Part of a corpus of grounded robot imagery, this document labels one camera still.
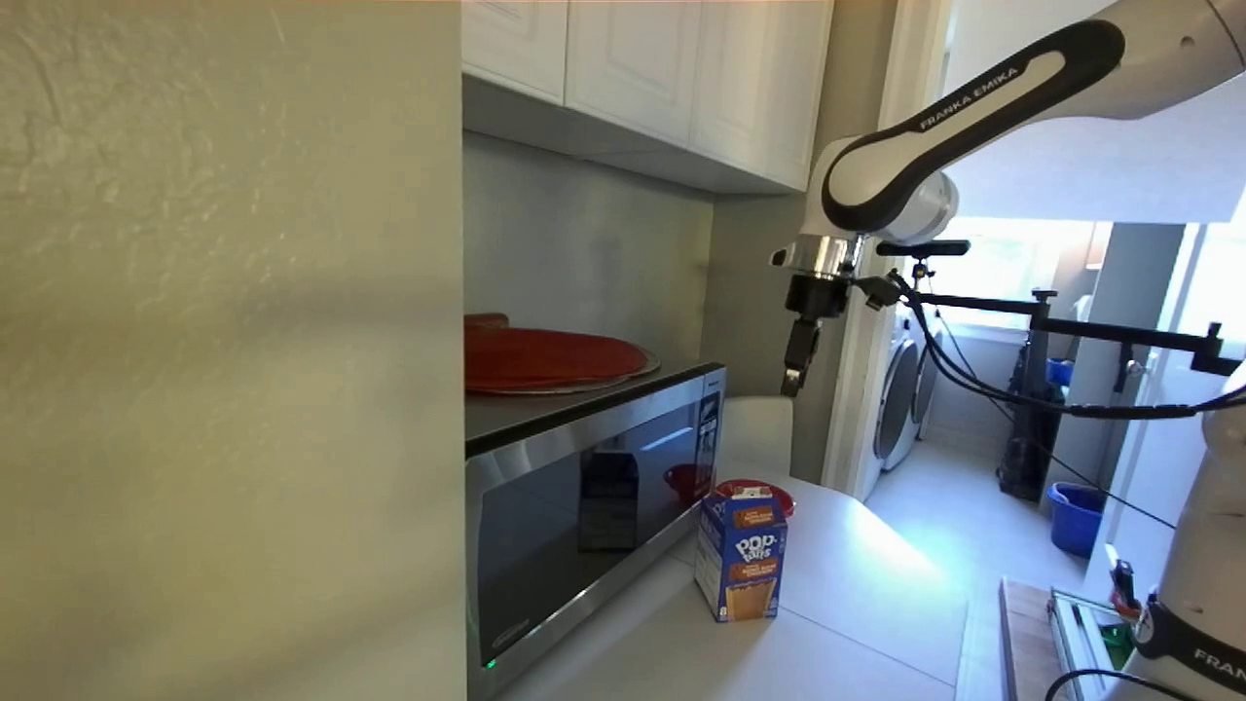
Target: kitchen backsplash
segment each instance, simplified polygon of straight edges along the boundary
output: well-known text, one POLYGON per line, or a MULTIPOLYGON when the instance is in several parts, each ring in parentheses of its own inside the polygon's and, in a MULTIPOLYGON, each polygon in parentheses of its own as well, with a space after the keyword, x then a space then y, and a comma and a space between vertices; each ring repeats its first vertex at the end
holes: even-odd
POLYGON ((699 360, 713 203, 464 138, 464 306, 699 360))

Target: snack canister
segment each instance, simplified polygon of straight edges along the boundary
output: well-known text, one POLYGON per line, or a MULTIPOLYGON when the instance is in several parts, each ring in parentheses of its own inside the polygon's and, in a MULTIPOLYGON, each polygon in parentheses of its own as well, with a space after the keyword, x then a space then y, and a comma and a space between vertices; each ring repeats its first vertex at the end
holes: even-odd
POLYGON ((713 620, 773 620, 787 547, 787 491, 730 478, 699 499, 696 590, 713 620))

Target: wall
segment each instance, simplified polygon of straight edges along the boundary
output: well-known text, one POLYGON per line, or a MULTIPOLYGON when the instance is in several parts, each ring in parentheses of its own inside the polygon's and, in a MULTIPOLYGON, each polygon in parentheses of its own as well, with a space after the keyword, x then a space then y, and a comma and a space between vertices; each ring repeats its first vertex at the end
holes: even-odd
POLYGON ((464 699, 455 36, 0 0, 5 699, 464 699))
MULTIPOLYGON (((997 326, 946 326, 940 346, 965 363, 979 383, 1007 391, 1023 333, 997 326)), ((985 456, 999 464, 1007 448, 1007 411, 985 403, 979 393, 957 391, 948 377, 934 383, 931 411, 924 421, 924 439, 955 452, 985 456)))
POLYGON ((699 360, 713 203, 468 138, 468 313, 699 360))
MULTIPOLYGON (((821 87, 816 139, 869 132, 879 116, 891 6, 837 0, 821 87)), ((715 208, 705 350, 730 363, 730 393, 779 393, 789 333, 787 274, 769 252, 792 241, 800 199, 747 199, 715 208)), ((826 424, 840 360, 840 325, 826 325, 804 391, 792 404, 792 477, 821 482, 826 424)))
MULTIPOLYGON (((1094 283, 1090 325, 1117 325, 1117 326, 1165 326, 1158 313, 1168 300, 1168 280, 1184 247, 1184 228, 1143 228, 1143 224, 1117 224, 1104 265, 1094 283)), ((1136 374, 1122 372, 1122 342, 1079 338, 1074 346, 1074 404, 1131 404, 1136 374)), ((1062 416, 1055 437, 1055 456, 1074 467, 1068 477, 1057 464, 1047 467, 1047 482, 1094 482, 1108 486, 1126 421, 1086 421, 1062 416)))

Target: textured wall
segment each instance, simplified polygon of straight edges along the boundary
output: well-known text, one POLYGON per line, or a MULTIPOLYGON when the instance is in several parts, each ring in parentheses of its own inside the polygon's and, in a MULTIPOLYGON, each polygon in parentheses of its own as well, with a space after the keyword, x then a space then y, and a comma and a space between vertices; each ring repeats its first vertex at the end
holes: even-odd
POLYGON ((468 138, 468 307, 699 360, 713 203, 468 138))
POLYGON ((451 6, 0 0, 0 699, 464 699, 451 6))

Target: washing machine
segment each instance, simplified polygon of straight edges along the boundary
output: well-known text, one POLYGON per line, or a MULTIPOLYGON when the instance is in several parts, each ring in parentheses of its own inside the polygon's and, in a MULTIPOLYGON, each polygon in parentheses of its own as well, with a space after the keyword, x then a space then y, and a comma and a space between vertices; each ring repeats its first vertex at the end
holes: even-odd
POLYGON ((894 313, 887 372, 879 391, 879 416, 873 429, 873 459, 875 472, 900 472, 924 437, 924 416, 934 393, 934 360, 925 354, 925 338, 905 307, 894 313))

